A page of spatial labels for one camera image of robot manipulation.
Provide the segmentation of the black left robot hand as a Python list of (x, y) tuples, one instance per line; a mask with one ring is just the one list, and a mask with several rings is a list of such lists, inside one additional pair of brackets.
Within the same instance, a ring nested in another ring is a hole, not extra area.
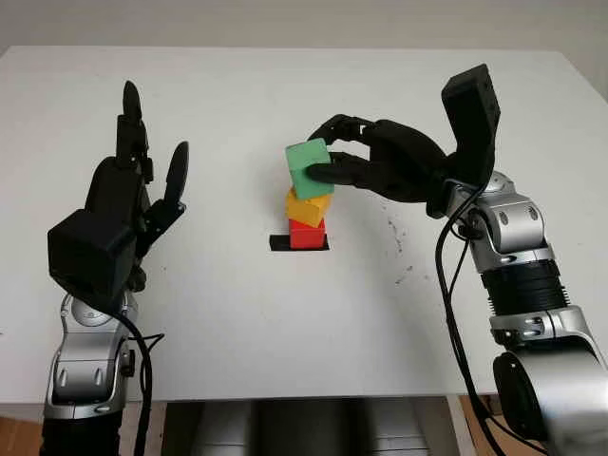
[(117, 117), (116, 152), (97, 166), (85, 208), (127, 226), (135, 235), (135, 250), (128, 262), (125, 287), (145, 288), (143, 258), (150, 247), (185, 212), (181, 201), (189, 166), (189, 143), (180, 142), (171, 158), (163, 197), (151, 202), (146, 185), (154, 179), (148, 156), (140, 94), (131, 81), (124, 83), (123, 112)]

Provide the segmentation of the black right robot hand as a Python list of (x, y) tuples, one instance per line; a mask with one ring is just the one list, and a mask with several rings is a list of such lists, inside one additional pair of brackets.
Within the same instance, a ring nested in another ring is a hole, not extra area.
[(390, 120), (368, 121), (338, 114), (311, 135), (331, 145), (357, 142), (370, 149), (366, 159), (332, 152), (328, 163), (305, 168), (308, 178), (370, 190), (388, 200), (420, 203), (428, 200), (431, 178), (447, 155), (430, 137)]

